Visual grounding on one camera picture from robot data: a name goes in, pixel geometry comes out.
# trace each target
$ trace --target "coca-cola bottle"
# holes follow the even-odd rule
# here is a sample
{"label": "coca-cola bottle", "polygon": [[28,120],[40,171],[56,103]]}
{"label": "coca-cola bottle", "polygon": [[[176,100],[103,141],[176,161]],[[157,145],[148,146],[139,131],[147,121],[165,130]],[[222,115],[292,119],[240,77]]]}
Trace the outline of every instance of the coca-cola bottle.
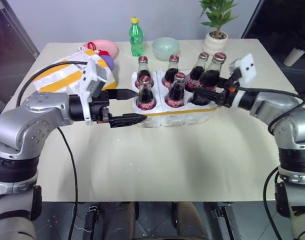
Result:
{"label": "coca-cola bottle", "polygon": [[210,65],[200,76],[200,85],[203,88],[211,91],[216,90],[216,86],[219,83],[222,65],[226,60],[226,54],[222,52],[216,52],[213,56]]}
{"label": "coca-cola bottle", "polygon": [[185,74],[177,72],[173,84],[164,98],[166,104],[172,108],[179,108],[184,105]]}
{"label": "coca-cola bottle", "polygon": [[201,77],[202,73],[205,71],[205,64],[208,60],[208,53],[201,52],[199,54],[198,60],[194,65],[193,69],[187,76],[186,86],[185,89],[188,92],[193,92],[194,88],[200,87],[199,78]]}
{"label": "coca-cola bottle", "polygon": [[150,110],[156,106],[156,99],[151,87],[151,78],[149,76],[141,76],[139,79],[140,90],[136,101],[136,105],[141,110]]}
{"label": "coca-cola bottle", "polygon": [[[151,74],[149,72],[149,69],[148,69],[148,58],[146,56],[140,56],[138,58],[138,64],[139,64],[139,67],[138,67],[138,74],[137,74],[137,80],[135,82],[135,86],[140,89],[141,87],[141,84],[139,82],[139,79],[141,78],[141,76],[148,76],[149,78],[151,77]],[[154,81],[152,79],[150,79],[150,84],[151,84],[151,87],[154,86]]]}
{"label": "coca-cola bottle", "polygon": [[162,84],[169,89],[174,83],[175,74],[178,73],[178,62],[179,62],[178,55],[170,56],[168,70],[166,71],[166,74],[164,75],[161,81]]}

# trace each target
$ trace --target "green leaf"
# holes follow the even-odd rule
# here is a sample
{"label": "green leaf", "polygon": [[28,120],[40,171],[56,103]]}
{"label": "green leaf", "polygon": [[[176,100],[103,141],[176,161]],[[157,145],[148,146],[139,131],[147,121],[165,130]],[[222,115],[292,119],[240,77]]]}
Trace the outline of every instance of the green leaf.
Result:
{"label": "green leaf", "polygon": [[224,14],[223,19],[224,19],[224,20],[229,20],[229,18],[231,17],[231,15],[232,15],[232,11],[229,10],[228,12],[226,12],[226,13]]}
{"label": "green leaf", "polygon": [[215,27],[214,24],[213,24],[212,22],[210,22],[210,21],[204,21],[204,22],[202,22],[201,24],[202,24],[202,25],[205,25],[205,26],[210,26],[210,27],[212,27],[212,28]]}
{"label": "green leaf", "polygon": [[203,9],[203,10],[201,11],[201,14],[200,14],[199,18],[201,18],[201,17],[203,16],[203,14],[206,12],[206,10],[207,10],[207,8],[205,8],[205,9]]}
{"label": "green leaf", "polygon": [[217,25],[218,24],[218,19],[217,17],[213,14],[213,12],[206,12],[207,17],[209,18],[209,20],[214,24]]}
{"label": "green leaf", "polygon": [[230,9],[237,5],[234,0],[201,0],[200,5],[202,7],[200,17],[206,14],[209,18],[209,21],[202,23],[203,25],[220,30],[224,24],[237,18],[231,17]]}
{"label": "green leaf", "polygon": [[224,13],[224,12],[226,12],[227,10],[233,8],[233,7],[236,6],[236,5],[237,5],[237,3],[235,3],[235,4],[227,4],[227,5],[225,5],[221,10],[222,10],[222,12]]}

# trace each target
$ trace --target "bottle neck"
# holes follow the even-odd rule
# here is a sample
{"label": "bottle neck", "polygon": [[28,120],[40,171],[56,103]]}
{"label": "bottle neck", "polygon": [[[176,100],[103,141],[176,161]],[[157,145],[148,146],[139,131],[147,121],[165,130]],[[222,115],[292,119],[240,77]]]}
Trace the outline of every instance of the bottle neck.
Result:
{"label": "bottle neck", "polygon": [[198,58],[196,64],[194,65],[194,67],[202,67],[205,68],[205,64],[206,64],[206,59],[200,59]]}
{"label": "bottle neck", "polygon": [[172,87],[176,87],[176,88],[182,87],[182,88],[184,88],[185,87],[185,80],[175,78],[174,81],[173,81]]}
{"label": "bottle neck", "polygon": [[177,61],[170,61],[168,65],[168,69],[178,69],[178,62]]}
{"label": "bottle neck", "polygon": [[139,28],[138,23],[131,24],[131,31],[133,35],[137,35],[139,33],[138,28]]}
{"label": "bottle neck", "polygon": [[140,72],[140,71],[142,71],[142,70],[147,70],[147,71],[149,71],[149,69],[148,69],[148,63],[147,63],[147,62],[140,62],[140,63],[139,63],[138,72]]}
{"label": "bottle neck", "polygon": [[147,94],[146,91],[151,91],[152,90],[152,86],[149,82],[147,83],[142,83],[140,85],[140,90],[139,90],[139,94]]}
{"label": "bottle neck", "polygon": [[206,71],[214,70],[220,72],[223,64],[215,61],[211,61],[210,65],[207,67]]}

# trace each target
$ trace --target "floor tile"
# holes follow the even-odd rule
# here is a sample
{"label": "floor tile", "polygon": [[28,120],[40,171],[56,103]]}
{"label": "floor tile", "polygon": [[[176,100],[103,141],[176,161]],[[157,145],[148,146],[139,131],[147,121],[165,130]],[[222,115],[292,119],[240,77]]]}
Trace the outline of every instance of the floor tile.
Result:
{"label": "floor tile", "polygon": [[[282,240],[293,240],[292,227],[290,220],[286,217],[280,216],[278,213],[273,217],[274,223]],[[259,240],[275,240],[276,235],[272,226],[269,224],[267,229],[263,232]]]}
{"label": "floor tile", "polygon": [[152,232],[151,236],[172,237],[177,236],[177,230],[172,224],[171,216],[166,217]]}
{"label": "floor tile", "polygon": [[144,238],[147,237],[148,234],[145,231],[145,229],[143,228],[143,226],[140,224],[139,221],[136,221],[136,225],[135,225],[135,238],[139,239],[139,238]]}
{"label": "floor tile", "polygon": [[215,219],[212,213],[209,212],[209,208],[212,208],[209,203],[194,202],[194,205],[204,223],[208,237],[212,240],[221,240],[223,233],[228,232],[225,219],[223,217]]}
{"label": "floor tile", "polygon": [[52,224],[47,224],[36,231],[36,237],[38,240],[60,240],[58,230]]}
{"label": "floor tile", "polygon": [[[241,235],[247,240],[259,239],[269,224],[263,202],[234,202],[232,208]],[[268,202],[268,208],[272,215],[276,213],[274,201]]]}
{"label": "floor tile", "polygon": [[138,221],[150,236],[151,232],[171,215],[171,209],[171,202],[140,202]]}

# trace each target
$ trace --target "person's leg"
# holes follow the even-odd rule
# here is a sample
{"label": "person's leg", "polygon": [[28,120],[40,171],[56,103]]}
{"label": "person's leg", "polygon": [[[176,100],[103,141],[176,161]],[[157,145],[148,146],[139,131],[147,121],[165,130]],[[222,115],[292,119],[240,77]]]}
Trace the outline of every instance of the person's leg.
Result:
{"label": "person's leg", "polygon": [[176,219],[179,237],[209,239],[203,220],[192,202],[173,203],[173,217]]}
{"label": "person's leg", "polygon": [[104,240],[133,239],[135,237],[135,221],[135,202],[120,203],[104,233]]}

